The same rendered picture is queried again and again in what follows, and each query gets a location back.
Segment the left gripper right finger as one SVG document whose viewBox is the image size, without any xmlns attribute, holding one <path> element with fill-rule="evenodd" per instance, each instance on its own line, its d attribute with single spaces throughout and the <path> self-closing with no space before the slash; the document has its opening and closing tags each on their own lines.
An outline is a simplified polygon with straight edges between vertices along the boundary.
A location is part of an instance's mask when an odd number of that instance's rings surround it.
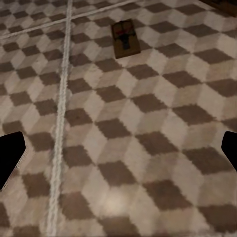
<svg viewBox="0 0 237 237">
<path fill-rule="evenodd" d="M 226 131 L 221 148 L 237 171 L 237 133 Z"/>
</svg>

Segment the mousetrap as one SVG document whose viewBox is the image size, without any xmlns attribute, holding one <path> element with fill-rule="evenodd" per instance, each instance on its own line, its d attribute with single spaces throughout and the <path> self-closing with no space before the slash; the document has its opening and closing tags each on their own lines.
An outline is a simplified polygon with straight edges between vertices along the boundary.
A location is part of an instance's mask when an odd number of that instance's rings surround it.
<svg viewBox="0 0 237 237">
<path fill-rule="evenodd" d="M 140 54 L 132 18 L 111 24 L 116 59 Z"/>
<path fill-rule="evenodd" d="M 237 0 L 199 0 L 232 17 L 237 17 Z"/>
</svg>

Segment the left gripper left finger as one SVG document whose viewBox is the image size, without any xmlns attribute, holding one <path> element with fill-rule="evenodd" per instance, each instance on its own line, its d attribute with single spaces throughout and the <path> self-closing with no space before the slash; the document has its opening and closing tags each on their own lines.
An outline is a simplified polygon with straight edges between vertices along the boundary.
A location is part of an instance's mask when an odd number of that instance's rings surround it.
<svg viewBox="0 0 237 237">
<path fill-rule="evenodd" d="M 26 150 L 21 131 L 0 137 L 0 190 Z"/>
</svg>

